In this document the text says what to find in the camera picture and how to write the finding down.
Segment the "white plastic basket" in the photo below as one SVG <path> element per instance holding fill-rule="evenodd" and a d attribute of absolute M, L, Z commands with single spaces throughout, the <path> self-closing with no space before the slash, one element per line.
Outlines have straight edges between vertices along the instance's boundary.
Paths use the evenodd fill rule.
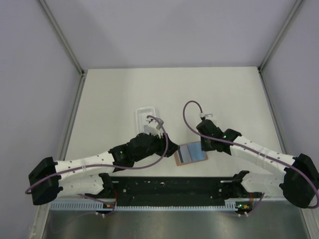
<path fill-rule="evenodd" d="M 135 110 L 135 124 L 137 134 L 145 132 L 144 126 L 149 123 L 147 119 L 148 115 L 154 117 L 156 116 L 156 110 L 154 107 L 143 107 Z"/>

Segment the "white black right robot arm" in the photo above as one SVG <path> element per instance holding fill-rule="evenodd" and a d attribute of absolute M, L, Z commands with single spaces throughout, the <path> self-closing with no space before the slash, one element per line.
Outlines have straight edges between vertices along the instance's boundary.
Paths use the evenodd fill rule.
<path fill-rule="evenodd" d="M 233 129 L 222 131 L 209 119 L 202 119 L 196 129 L 201 135 L 204 151 L 224 152 L 269 172 L 268 175 L 247 173 L 243 179 L 232 185 L 236 196 L 244 197 L 249 192 L 260 192 L 284 196 L 299 208 L 318 207 L 318 204 L 312 206 L 311 201 L 318 197 L 319 172 L 309 156 L 275 152 L 254 143 Z"/>

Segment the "tan leather card holder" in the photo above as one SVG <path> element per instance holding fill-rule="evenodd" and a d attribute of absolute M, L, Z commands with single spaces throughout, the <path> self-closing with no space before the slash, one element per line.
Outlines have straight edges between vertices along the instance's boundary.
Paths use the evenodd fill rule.
<path fill-rule="evenodd" d="M 192 142 L 183 144 L 174 153 L 174 158 L 177 166 L 187 165 L 206 161 L 208 159 L 207 153 L 202 151 L 201 142 Z"/>

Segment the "silver card with black stripe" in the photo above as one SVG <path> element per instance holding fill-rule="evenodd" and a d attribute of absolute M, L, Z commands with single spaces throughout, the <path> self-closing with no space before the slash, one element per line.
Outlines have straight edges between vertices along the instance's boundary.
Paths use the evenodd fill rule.
<path fill-rule="evenodd" d="M 187 145 L 182 145 L 178 150 L 178 158 L 181 164 L 191 163 L 191 155 Z"/>

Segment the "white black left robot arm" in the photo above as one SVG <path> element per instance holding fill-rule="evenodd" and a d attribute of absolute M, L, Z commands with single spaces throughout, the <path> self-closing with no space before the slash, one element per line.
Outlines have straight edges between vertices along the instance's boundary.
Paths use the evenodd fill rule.
<path fill-rule="evenodd" d="M 113 191 L 106 178 L 121 170 L 136 170 L 136 162 L 154 154 L 161 159 L 171 157 L 179 145 L 169 136 L 140 133 L 129 142 L 90 157 L 69 161 L 42 159 L 29 173 L 30 186 L 25 193 L 32 196 L 34 205 L 44 205 L 58 197 L 100 195 L 109 197 Z"/>

